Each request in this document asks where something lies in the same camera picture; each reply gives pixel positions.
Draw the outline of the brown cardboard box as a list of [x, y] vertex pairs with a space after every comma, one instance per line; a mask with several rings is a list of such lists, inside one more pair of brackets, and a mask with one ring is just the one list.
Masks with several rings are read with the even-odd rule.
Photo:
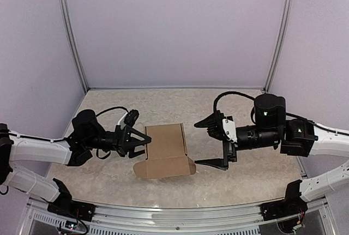
[[145, 160], [133, 166], [137, 177], [163, 179], [196, 173], [196, 164], [188, 157], [182, 123], [146, 126], [145, 134], [151, 142], [146, 144]]

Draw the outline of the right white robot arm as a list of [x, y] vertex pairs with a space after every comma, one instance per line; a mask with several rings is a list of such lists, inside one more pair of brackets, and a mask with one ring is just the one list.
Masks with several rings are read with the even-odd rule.
[[[218, 101], [227, 95], [242, 96], [254, 102], [250, 114], [252, 125], [237, 127], [233, 117], [218, 110]], [[257, 97], [235, 91], [221, 93], [213, 102], [212, 114], [194, 126], [205, 128], [210, 137], [222, 142], [223, 149], [222, 158], [197, 160], [196, 164], [224, 171], [230, 162], [237, 160], [236, 153], [241, 150], [273, 147], [289, 156], [348, 156], [347, 130], [288, 113], [285, 98], [269, 93]]]

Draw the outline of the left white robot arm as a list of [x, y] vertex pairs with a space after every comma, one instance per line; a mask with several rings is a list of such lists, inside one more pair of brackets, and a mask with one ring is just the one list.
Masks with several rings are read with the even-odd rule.
[[1, 124], [1, 184], [35, 195], [54, 203], [66, 216], [76, 211], [76, 203], [64, 183], [48, 179], [22, 166], [17, 161], [50, 162], [79, 167], [92, 158], [92, 150], [116, 152], [121, 157], [134, 158], [145, 153], [136, 147], [151, 142], [151, 137], [134, 129], [138, 110], [125, 111], [114, 131], [107, 131], [98, 122], [98, 114], [86, 109], [72, 120], [73, 132], [62, 139], [26, 136], [10, 131]]

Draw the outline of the back aluminium floor rail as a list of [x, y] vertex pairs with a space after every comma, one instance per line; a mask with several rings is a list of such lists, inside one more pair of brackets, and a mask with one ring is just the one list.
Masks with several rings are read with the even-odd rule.
[[90, 87], [89, 91], [141, 90], [141, 89], [231, 89], [264, 91], [263, 87], [220, 87], [220, 86], [142, 86], [142, 87]]

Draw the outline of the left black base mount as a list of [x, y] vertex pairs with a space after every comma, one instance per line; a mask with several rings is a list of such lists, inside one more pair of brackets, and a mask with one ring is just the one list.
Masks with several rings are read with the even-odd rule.
[[58, 186], [59, 195], [53, 202], [48, 202], [47, 210], [57, 215], [75, 218], [83, 221], [92, 221], [96, 205], [75, 201], [65, 184], [53, 179]]

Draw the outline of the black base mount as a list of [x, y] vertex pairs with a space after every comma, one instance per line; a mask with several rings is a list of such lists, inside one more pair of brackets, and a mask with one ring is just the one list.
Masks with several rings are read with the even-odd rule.
[[75, 218], [83, 221], [92, 221], [96, 205], [75, 201], [65, 184], [53, 179], [58, 186], [59, 195], [53, 202], [48, 202], [47, 210], [57, 215]]
[[307, 203], [301, 199], [300, 184], [302, 180], [295, 180], [286, 187], [285, 196], [281, 200], [266, 202], [260, 205], [264, 221], [280, 219], [290, 215], [304, 213], [308, 210]]

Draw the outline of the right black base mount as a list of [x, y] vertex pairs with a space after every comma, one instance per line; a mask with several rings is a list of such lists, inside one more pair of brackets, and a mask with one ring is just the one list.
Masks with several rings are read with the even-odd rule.
[[285, 196], [281, 200], [266, 202], [260, 205], [264, 221], [280, 219], [290, 215], [304, 213], [308, 210], [307, 203], [301, 199], [300, 184], [302, 180], [295, 180], [286, 187]]

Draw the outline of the front aluminium frame rail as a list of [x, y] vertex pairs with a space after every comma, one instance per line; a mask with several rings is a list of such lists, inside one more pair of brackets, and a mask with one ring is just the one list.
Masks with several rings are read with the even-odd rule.
[[308, 203], [306, 213], [271, 218], [264, 202], [206, 208], [157, 208], [94, 203], [77, 228], [74, 218], [47, 211], [31, 197], [17, 234], [337, 234], [327, 200]]

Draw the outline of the right aluminium corner post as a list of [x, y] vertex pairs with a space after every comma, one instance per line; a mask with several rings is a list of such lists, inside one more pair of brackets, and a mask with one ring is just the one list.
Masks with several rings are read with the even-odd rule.
[[270, 89], [272, 87], [272, 83], [276, 74], [276, 70], [278, 67], [278, 63], [279, 63], [281, 52], [282, 52], [282, 47], [284, 44], [284, 40], [285, 40], [287, 28], [288, 28], [288, 22], [289, 22], [291, 8], [292, 8], [292, 1], [293, 0], [284, 0], [280, 27], [278, 30], [278, 36], [276, 38], [276, 44], [275, 44], [275, 48], [272, 55], [272, 62], [267, 74], [266, 83], [264, 84], [264, 88], [263, 88], [263, 91], [265, 93], [270, 92]]

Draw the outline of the aluminium corner post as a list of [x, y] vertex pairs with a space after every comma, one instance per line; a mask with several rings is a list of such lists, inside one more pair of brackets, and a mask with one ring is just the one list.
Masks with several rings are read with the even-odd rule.
[[70, 20], [68, 0], [58, 0], [58, 1], [59, 1], [59, 5], [61, 8], [63, 25], [65, 28], [65, 33], [67, 36], [70, 52], [71, 52], [71, 55], [73, 57], [73, 63], [74, 63], [74, 66], [75, 66], [82, 90], [86, 94], [89, 91], [89, 85], [88, 85], [85, 71], [83, 69], [83, 66], [82, 66], [82, 63], [80, 60], [80, 56], [79, 56], [79, 52], [77, 49], [74, 31], [73, 31], [73, 27], [72, 27], [71, 20]]
[[280, 27], [278, 30], [278, 36], [276, 38], [276, 44], [275, 44], [275, 48], [272, 55], [272, 62], [267, 74], [266, 83], [264, 84], [264, 88], [263, 88], [263, 91], [265, 93], [270, 92], [270, 89], [272, 87], [272, 83], [276, 74], [276, 70], [278, 67], [278, 63], [279, 63], [281, 52], [282, 52], [282, 47], [284, 44], [284, 40], [285, 40], [287, 28], [288, 28], [288, 22], [289, 22], [291, 8], [292, 8], [292, 1], [293, 0], [284, 0]]

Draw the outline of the left aluminium corner post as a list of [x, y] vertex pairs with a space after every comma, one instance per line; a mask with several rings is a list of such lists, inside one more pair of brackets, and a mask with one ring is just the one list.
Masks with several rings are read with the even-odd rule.
[[79, 52], [77, 49], [74, 31], [73, 31], [73, 27], [72, 27], [71, 20], [70, 20], [68, 0], [58, 0], [58, 1], [59, 1], [59, 5], [61, 8], [63, 25], [65, 28], [65, 33], [67, 36], [70, 52], [71, 52], [71, 55], [73, 57], [73, 63], [74, 63], [74, 66], [75, 66], [82, 90], [86, 94], [89, 91], [89, 85], [88, 85], [85, 71], [83, 69], [83, 66], [82, 66], [82, 63], [80, 60], [80, 56], [79, 56]]

